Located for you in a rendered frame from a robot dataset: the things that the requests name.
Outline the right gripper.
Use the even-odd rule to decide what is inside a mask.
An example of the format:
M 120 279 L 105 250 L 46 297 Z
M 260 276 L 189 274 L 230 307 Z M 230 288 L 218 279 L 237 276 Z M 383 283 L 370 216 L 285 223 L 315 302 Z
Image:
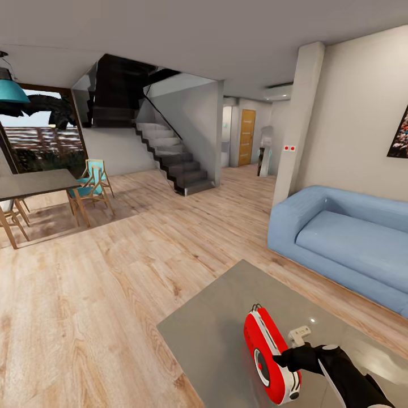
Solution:
M 289 371 L 294 373 L 298 370 L 305 369 L 312 371 L 307 363 L 307 350 L 312 348 L 311 344 L 304 342 L 305 345 L 297 348 L 290 348 L 281 353 L 281 355 L 273 355 L 272 358 L 282 368 L 288 367 Z

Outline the radio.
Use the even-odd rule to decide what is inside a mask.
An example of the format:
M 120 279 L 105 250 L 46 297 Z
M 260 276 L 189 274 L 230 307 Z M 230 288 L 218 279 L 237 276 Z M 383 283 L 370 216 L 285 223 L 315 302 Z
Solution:
M 273 355 L 281 355 L 289 348 L 266 308 L 254 307 L 249 312 L 243 332 L 268 397 L 278 405 L 297 399 L 301 374 L 273 360 Z

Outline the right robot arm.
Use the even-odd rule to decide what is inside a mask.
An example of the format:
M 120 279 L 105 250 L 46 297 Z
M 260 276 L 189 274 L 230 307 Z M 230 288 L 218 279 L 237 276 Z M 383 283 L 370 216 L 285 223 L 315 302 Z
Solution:
M 303 326 L 290 331 L 292 348 L 272 358 L 282 368 L 294 373 L 305 369 L 320 373 L 329 381 L 344 408 L 396 408 L 369 374 L 363 375 L 338 345 L 312 347 L 302 338 L 311 330 Z

